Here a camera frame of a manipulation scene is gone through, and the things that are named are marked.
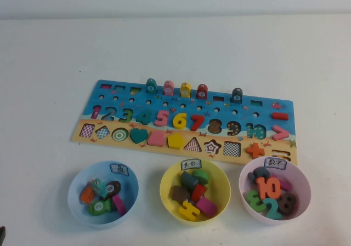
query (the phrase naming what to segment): pink bowl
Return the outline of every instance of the pink bowl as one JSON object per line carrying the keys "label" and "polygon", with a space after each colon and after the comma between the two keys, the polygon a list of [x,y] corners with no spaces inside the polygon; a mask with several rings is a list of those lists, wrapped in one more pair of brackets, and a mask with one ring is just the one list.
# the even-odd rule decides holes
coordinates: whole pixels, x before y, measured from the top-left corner
{"label": "pink bowl", "polygon": [[[283,216],[282,220],[272,220],[264,216],[266,213],[257,213],[254,211],[246,202],[245,195],[249,191],[257,189],[257,185],[248,179],[247,174],[253,172],[258,167],[266,167],[271,175],[275,175],[282,181],[290,182],[292,185],[290,192],[297,199],[295,211],[292,215]],[[294,164],[277,157],[259,157],[246,164],[239,176],[239,190],[247,212],[256,220],[269,225],[279,225],[295,219],[305,212],[311,200],[311,188],[305,175]]]}

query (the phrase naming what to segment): yellow bowl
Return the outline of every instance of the yellow bowl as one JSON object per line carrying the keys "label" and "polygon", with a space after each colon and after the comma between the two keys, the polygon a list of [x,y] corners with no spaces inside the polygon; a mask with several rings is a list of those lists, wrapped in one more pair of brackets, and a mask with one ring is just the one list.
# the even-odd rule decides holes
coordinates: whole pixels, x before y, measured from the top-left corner
{"label": "yellow bowl", "polygon": [[[217,215],[211,219],[205,217],[203,214],[200,214],[200,217],[198,217],[196,221],[184,219],[178,213],[178,209],[181,207],[181,205],[177,201],[173,201],[171,198],[172,187],[175,185],[181,185],[180,175],[183,172],[182,165],[184,167],[185,162],[190,164],[191,161],[197,161],[196,164],[200,164],[201,170],[207,171],[210,175],[210,181],[206,185],[208,189],[205,193],[205,197],[211,200],[218,207]],[[191,174],[196,169],[198,168],[186,169],[186,171]],[[172,165],[163,175],[160,184],[160,196],[163,205],[178,221],[191,227],[202,226],[220,216],[229,204],[230,194],[230,183],[227,175],[217,165],[207,160],[187,159]]]}

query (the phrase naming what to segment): wooden puzzle board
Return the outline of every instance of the wooden puzzle board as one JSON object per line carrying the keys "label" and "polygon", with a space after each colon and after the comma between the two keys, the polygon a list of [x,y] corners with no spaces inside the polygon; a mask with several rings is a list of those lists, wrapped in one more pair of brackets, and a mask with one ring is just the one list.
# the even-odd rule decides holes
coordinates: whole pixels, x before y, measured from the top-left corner
{"label": "wooden puzzle board", "polygon": [[[99,80],[72,140],[236,164],[251,161],[246,148],[257,143],[265,156],[280,157],[297,164],[292,101],[244,95],[242,103],[236,104],[230,102],[231,94],[228,93],[208,91],[207,100],[195,96],[193,89],[191,97],[184,98],[180,97],[179,88],[174,88],[173,96],[167,96],[163,95],[163,86],[157,86],[156,94],[149,94],[145,84]],[[151,111],[151,122],[147,125],[135,120],[145,110]],[[159,111],[169,112],[164,127],[154,125]],[[288,120],[272,119],[273,112],[288,114]],[[173,127],[173,118],[179,113],[186,113],[186,127],[181,130]],[[196,131],[190,130],[194,124],[192,115],[205,117]],[[275,125],[287,130],[289,136],[274,141]],[[135,144],[130,138],[132,128],[146,129],[149,136],[153,131],[163,130],[165,145],[150,146],[147,140]],[[168,147],[167,138],[174,134],[184,139],[180,150]]]}

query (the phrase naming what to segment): star cutout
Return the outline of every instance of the star cutout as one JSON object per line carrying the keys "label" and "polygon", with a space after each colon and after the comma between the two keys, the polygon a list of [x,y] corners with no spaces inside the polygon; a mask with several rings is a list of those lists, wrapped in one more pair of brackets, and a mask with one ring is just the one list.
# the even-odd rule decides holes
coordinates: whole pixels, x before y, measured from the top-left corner
{"label": "star cutout", "polygon": [[296,147],[296,140],[290,140],[289,139],[289,142],[290,142],[290,147]]}
{"label": "star cutout", "polygon": [[217,143],[215,139],[212,139],[210,142],[206,142],[204,145],[206,148],[205,149],[206,153],[215,153],[215,154],[218,154],[218,151],[222,146],[219,143]]}

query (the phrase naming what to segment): triangle cutout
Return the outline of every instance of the triangle cutout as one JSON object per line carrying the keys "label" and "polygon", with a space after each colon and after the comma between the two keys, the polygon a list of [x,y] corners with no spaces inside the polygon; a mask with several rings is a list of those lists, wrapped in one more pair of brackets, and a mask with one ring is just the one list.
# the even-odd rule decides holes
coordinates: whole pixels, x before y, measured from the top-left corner
{"label": "triangle cutout", "polygon": [[201,152],[201,147],[199,145],[199,142],[197,142],[196,138],[193,138],[187,143],[187,145],[184,147],[184,150],[188,151],[196,151],[196,152]]}

